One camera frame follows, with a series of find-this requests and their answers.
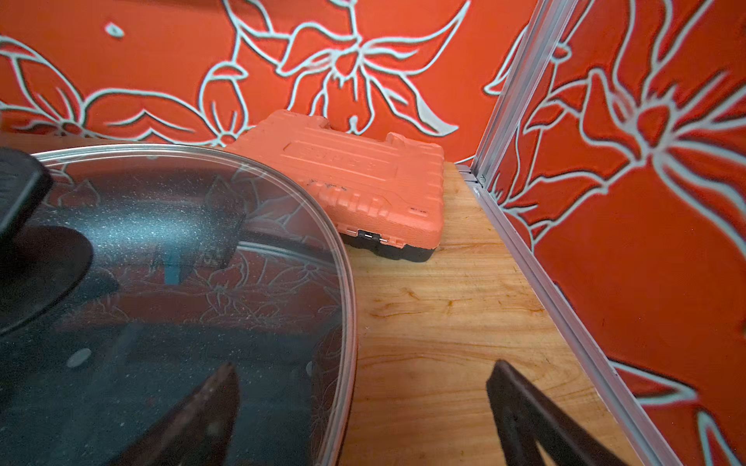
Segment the orange plastic tool case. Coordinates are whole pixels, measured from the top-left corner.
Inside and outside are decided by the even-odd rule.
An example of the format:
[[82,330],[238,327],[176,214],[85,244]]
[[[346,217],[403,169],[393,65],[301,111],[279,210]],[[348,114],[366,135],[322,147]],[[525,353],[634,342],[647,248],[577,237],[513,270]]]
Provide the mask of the orange plastic tool case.
[[443,149],[391,132],[383,140],[276,111],[228,146],[295,181],[342,239],[393,260],[426,262],[444,229]]

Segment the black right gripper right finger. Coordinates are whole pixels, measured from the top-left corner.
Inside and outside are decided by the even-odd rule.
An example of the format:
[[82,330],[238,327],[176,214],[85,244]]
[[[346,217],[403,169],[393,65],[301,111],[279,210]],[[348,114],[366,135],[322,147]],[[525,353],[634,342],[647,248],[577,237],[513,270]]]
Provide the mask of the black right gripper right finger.
[[542,452],[558,465],[624,463],[508,361],[495,363],[486,388],[508,465],[543,465]]

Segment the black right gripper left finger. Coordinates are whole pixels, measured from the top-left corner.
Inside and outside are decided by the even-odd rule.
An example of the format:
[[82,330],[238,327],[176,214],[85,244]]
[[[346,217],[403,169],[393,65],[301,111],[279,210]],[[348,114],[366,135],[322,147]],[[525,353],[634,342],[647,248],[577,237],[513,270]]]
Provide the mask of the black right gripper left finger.
[[225,363],[110,463],[224,464],[239,407],[238,376]]

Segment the black lidded frying pan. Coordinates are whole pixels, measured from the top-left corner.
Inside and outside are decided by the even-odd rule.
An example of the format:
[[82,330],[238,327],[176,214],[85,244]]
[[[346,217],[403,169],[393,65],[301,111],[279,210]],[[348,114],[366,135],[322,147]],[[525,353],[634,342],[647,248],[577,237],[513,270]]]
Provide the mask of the black lidded frying pan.
[[344,245],[280,172],[196,147],[1,152],[1,461],[112,465],[221,365],[221,465],[334,465],[357,361]]

